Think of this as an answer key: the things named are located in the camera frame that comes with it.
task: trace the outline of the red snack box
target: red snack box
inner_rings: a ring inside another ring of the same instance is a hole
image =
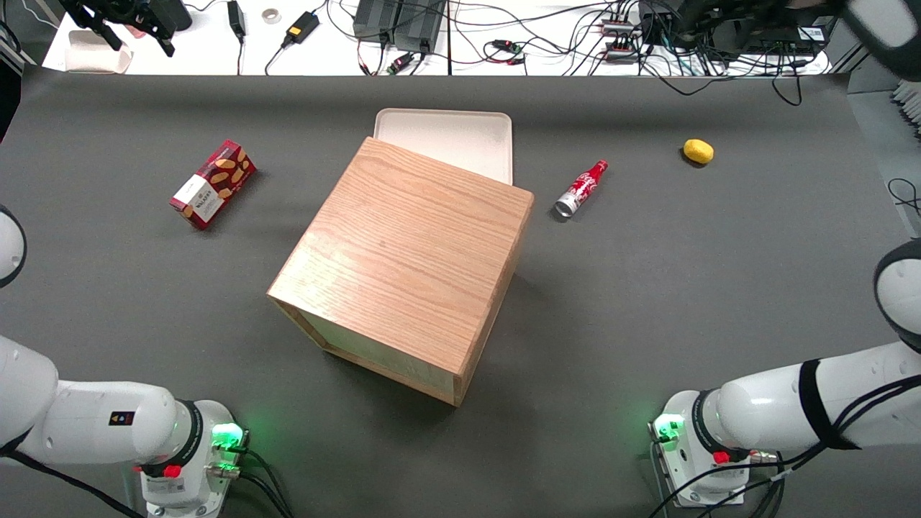
[[[240,144],[225,140],[204,165],[169,200],[192,226],[204,230],[224,209],[246,179],[256,172]]]

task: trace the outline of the tape roll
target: tape roll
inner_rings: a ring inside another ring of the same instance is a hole
[[[282,20],[282,15],[278,13],[278,9],[265,9],[262,12],[262,21],[269,25],[276,24]]]

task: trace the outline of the black box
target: black box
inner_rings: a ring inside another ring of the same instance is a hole
[[[432,53],[441,29],[448,0],[412,0],[402,2],[393,43],[408,53]]]
[[[393,28],[399,14],[399,0],[360,0],[352,31],[359,40],[393,42]]]

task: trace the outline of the green led light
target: green led light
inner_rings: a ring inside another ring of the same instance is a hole
[[[234,448],[243,442],[243,429],[236,423],[215,425],[211,429],[211,444],[220,448]]]
[[[662,414],[653,422],[661,441],[675,441],[684,427],[684,418],[677,414]]]

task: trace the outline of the red button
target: red button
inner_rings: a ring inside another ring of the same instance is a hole
[[[182,466],[180,465],[168,465],[163,468],[163,477],[166,478],[176,478],[182,472]]]

